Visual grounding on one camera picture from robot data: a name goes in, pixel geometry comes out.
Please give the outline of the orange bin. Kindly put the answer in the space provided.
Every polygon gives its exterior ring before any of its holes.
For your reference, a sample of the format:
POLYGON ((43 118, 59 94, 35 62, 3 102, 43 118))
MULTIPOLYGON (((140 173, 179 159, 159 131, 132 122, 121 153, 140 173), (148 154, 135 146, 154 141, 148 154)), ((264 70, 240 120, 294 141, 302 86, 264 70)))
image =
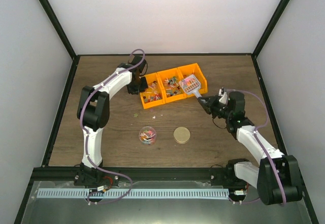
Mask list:
POLYGON ((164 93, 165 89, 157 73, 151 73, 144 76, 148 88, 140 93, 140 99, 144 109, 149 109, 164 105, 166 103, 164 93))
POLYGON ((157 76, 162 84, 162 96, 166 104, 187 98, 187 95, 179 85, 179 82, 183 79, 183 75, 178 68, 159 71, 157 72, 157 76))
POLYGON ((186 79, 190 75, 196 76, 196 78, 201 83, 201 88, 199 89, 200 94, 206 94, 208 92, 207 80, 206 80, 204 74, 202 73, 198 63, 192 63, 189 65, 180 66, 180 67, 178 67, 178 70, 183 76, 183 78, 181 80, 186 79))

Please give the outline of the white slotted plastic scoop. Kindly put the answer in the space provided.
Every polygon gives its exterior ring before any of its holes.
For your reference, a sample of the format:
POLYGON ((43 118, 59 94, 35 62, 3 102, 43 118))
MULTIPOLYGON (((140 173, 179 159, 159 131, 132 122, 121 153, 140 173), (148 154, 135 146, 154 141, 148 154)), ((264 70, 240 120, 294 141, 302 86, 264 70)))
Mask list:
POLYGON ((187 95, 194 95, 196 98, 201 97, 201 94, 199 92, 199 90, 201 89, 201 83, 194 74, 191 74, 186 78, 182 79, 179 82, 179 86, 187 95))

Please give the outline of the gold round jar lid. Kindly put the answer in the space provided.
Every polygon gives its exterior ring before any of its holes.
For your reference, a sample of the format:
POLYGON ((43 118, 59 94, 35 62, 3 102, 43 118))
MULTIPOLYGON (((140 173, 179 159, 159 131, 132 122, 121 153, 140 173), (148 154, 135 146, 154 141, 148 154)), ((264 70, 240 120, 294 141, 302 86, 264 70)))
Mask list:
POLYGON ((173 132, 173 137, 177 143, 185 144, 190 140, 190 131, 186 127, 178 127, 173 132))

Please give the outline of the clear glass jar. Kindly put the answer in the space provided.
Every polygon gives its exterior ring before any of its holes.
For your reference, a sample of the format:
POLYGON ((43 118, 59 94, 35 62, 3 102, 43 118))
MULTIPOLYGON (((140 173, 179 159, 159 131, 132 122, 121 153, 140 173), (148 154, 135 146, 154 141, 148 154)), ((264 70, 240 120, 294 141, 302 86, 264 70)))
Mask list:
POLYGON ((156 141, 157 133, 151 126, 145 126, 139 131, 139 140, 144 145, 153 145, 156 141))

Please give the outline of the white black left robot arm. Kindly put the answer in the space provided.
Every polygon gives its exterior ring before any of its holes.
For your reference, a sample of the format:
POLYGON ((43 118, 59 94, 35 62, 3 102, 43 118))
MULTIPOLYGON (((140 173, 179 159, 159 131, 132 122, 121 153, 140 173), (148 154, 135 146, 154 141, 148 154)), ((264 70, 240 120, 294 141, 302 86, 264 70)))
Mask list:
POLYGON ((101 154, 103 129, 110 117, 110 99, 122 88, 129 94, 139 94, 148 88, 143 73, 147 61, 135 55, 130 63, 121 63, 105 80, 94 86, 84 86, 81 91, 77 118, 83 131, 83 157, 78 183, 99 185, 104 179, 101 154))

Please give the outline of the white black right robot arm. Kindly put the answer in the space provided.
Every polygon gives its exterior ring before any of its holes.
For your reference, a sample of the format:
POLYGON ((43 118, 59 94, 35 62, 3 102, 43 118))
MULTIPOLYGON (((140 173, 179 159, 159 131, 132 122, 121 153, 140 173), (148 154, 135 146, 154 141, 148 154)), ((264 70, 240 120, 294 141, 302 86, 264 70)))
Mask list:
POLYGON ((245 115, 243 92, 220 89, 215 96, 203 97, 196 93, 198 102, 212 118, 224 119, 227 131, 244 145, 258 162, 237 162, 226 171, 226 180, 232 185, 244 180, 253 186, 265 205, 300 201, 302 180, 297 159, 273 147, 245 115))

